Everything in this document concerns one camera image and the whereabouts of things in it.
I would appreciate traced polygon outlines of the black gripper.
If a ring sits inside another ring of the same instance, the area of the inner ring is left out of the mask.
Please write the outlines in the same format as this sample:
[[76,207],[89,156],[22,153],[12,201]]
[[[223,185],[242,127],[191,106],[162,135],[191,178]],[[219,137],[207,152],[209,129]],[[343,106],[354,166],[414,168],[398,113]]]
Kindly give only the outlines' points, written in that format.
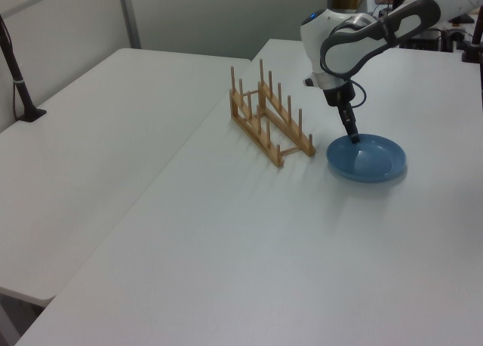
[[355,115],[350,105],[350,102],[355,98],[354,85],[350,81],[344,82],[339,87],[324,89],[323,93],[328,105],[337,107],[348,138],[353,144],[357,144],[360,138],[355,123]]

